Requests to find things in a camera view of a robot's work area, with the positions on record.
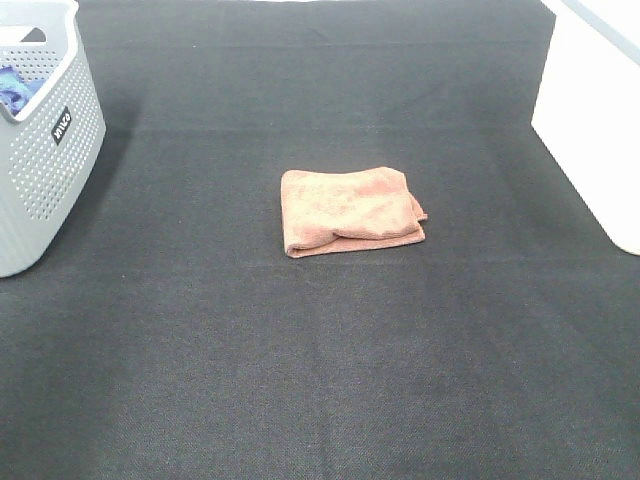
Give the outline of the brown microfibre towel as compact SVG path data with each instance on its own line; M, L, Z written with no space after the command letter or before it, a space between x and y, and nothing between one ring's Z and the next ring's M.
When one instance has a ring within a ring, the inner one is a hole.
M420 243L428 218L403 172L289 170L280 186L284 251L291 258Z

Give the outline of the black brand label on basket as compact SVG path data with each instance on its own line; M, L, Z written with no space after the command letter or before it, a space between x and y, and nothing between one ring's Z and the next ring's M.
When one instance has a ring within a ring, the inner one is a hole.
M68 106L65 106L51 130L51 136L56 145L59 145L62 142L64 136L66 135L66 132L71 125L71 122L71 111Z

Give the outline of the grey perforated laundry basket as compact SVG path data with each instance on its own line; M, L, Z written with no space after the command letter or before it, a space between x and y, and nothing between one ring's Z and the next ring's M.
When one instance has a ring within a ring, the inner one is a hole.
M1 68L44 84L16 116L1 103L1 275L44 254L81 193L106 125L86 57L76 1L4 1ZM72 122L56 145L51 130L68 106Z

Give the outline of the white ribbed storage bin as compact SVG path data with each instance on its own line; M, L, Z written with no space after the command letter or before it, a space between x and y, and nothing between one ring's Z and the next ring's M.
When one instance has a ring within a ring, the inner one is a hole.
M549 1L531 125L612 243L639 252L639 4Z

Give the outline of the blue cloth in basket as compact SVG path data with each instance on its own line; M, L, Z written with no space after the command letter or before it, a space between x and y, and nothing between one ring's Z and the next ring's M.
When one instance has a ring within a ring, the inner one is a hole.
M43 79L25 81L13 67L2 67L1 103L12 116L16 116L25 108L43 84Z

